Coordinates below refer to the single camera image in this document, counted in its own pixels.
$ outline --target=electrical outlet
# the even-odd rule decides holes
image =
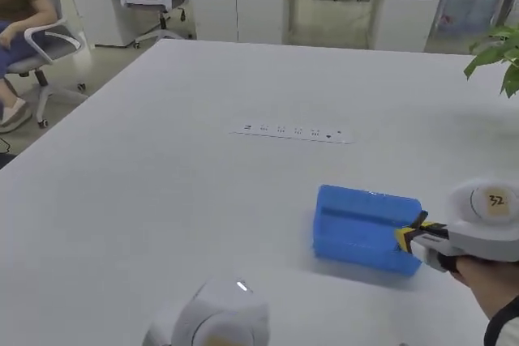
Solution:
[[[273,138],[299,139],[326,143],[353,143],[353,136],[348,130],[326,130],[320,127],[301,127],[288,125],[270,125],[246,123],[231,131],[241,135],[260,135]]]

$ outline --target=table surface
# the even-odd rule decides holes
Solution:
[[[519,100],[466,56],[161,41],[0,174],[0,344],[139,345],[212,274],[264,295],[272,346],[481,344],[469,291],[317,260],[322,184],[420,199],[516,177]],[[350,129],[350,145],[235,135]]]

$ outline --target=green plant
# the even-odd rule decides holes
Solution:
[[[519,91],[519,26],[516,28],[500,26],[494,29],[489,36],[500,41],[494,42],[494,45],[489,45],[479,52],[463,73],[469,79],[478,66],[494,64],[499,61],[510,62],[510,66],[504,73],[500,93],[505,92],[506,96],[512,97]],[[483,43],[476,42],[471,45],[470,52],[473,53]]]

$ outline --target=number 32 label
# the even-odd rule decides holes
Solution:
[[[508,216],[510,206],[508,205],[508,193],[503,188],[486,188],[487,212],[490,216]]]

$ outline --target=blue container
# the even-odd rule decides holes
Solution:
[[[317,257],[412,276],[420,261],[398,249],[395,229],[411,224],[417,199],[339,186],[321,186],[314,219]]]

